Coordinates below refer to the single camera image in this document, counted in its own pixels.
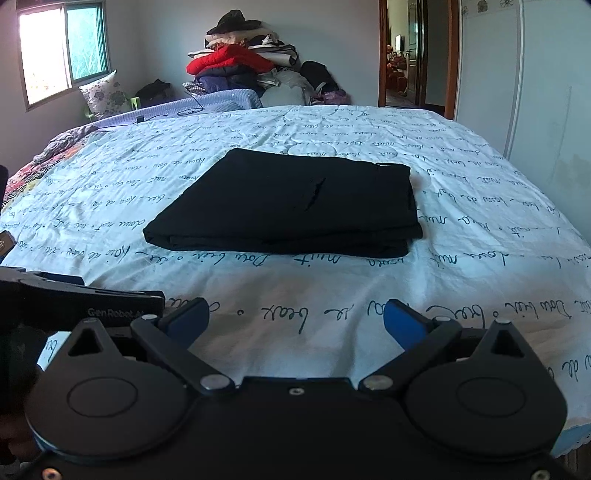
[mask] white cloth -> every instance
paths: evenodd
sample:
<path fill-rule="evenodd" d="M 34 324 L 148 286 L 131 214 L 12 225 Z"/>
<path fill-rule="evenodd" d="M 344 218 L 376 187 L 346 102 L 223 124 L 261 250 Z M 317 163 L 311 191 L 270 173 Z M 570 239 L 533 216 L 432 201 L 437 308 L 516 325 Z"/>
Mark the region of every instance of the white cloth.
<path fill-rule="evenodd" d="M 264 59 L 273 62 L 275 65 L 280 67 L 293 67 L 297 62 L 297 53 L 274 53 L 274 52 L 262 52 L 258 53 Z"/>
<path fill-rule="evenodd" d="M 208 55 L 211 55 L 213 52 L 214 50 L 211 50 L 210 48 L 204 48 L 203 50 L 190 51 L 187 53 L 187 55 L 192 59 L 200 59 L 201 57 L 207 57 Z"/>
<path fill-rule="evenodd" d="M 241 39 L 245 38 L 247 40 L 251 40 L 255 37 L 259 37 L 260 35 L 266 35 L 272 41 L 278 41 L 279 36 L 273 32 L 273 30 L 269 30 L 268 28 L 255 28 L 254 30 L 237 30 L 234 32 L 228 33 L 217 33 L 213 35 L 205 35 L 205 40 L 209 42 L 210 45 L 215 43 L 238 43 Z"/>
<path fill-rule="evenodd" d="M 393 260 L 148 245 L 142 228 L 235 147 L 409 165 L 424 239 Z M 482 137 L 432 112 L 279 107 L 117 128 L 15 199 L 2 229 L 18 241 L 7 266 L 163 290 L 169 308 L 203 296 L 210 325 L 190 350 L 237 383 L 356 384 L 401 352 L 381 317 L 398 298 L 465 326 L 512 319 L 564 392 L 567 427 L 591 421 L 591 248 Z"/>

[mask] hat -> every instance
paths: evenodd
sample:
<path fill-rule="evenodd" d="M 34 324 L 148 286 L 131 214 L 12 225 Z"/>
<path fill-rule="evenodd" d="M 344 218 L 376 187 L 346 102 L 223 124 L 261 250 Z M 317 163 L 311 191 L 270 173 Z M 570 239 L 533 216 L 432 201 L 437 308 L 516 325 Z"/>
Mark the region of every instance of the hat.
<path fill-rule="evenodd" d="M 260 20 L 246 20 L 240 10 L 230 10 L 217 23 L 217 27 L 207 32 L 208 35 L 223 34 L 236 30 L 254 30 L 261 26 Z"/>

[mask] television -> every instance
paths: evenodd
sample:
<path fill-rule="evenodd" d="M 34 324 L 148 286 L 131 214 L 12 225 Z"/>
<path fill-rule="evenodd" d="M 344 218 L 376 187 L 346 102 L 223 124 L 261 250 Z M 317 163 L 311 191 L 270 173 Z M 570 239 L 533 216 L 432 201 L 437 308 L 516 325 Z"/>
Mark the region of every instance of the television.
<path fill-rule="evenodd" d="M 397 35 L 396 40 L 394 41 L 394 50 L 395 51 L 404 51 L 404 36 Z"/>

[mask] pillow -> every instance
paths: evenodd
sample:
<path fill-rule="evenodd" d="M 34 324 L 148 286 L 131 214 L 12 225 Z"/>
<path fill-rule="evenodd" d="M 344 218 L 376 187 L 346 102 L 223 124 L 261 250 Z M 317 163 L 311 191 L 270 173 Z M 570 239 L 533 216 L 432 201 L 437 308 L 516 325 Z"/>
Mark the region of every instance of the pillow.
<path fill-rule="evenodd" d="M 98 120 L 132 110 L 131 104 L 115 79 L 117 70 L 95 82 L 79 87 L 92 114 Z"/>

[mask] folded black cloth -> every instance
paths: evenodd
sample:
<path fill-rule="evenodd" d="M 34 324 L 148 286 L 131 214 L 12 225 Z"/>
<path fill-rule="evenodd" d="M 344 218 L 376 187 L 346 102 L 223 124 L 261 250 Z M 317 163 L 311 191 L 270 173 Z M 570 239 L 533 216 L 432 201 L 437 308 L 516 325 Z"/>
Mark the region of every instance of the folded black cloth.
<path fill-rule="evenodd" d="M 410 168 L 230 150 L 150 222 L 175 251 L 403 257 L 422 238 Z"/>

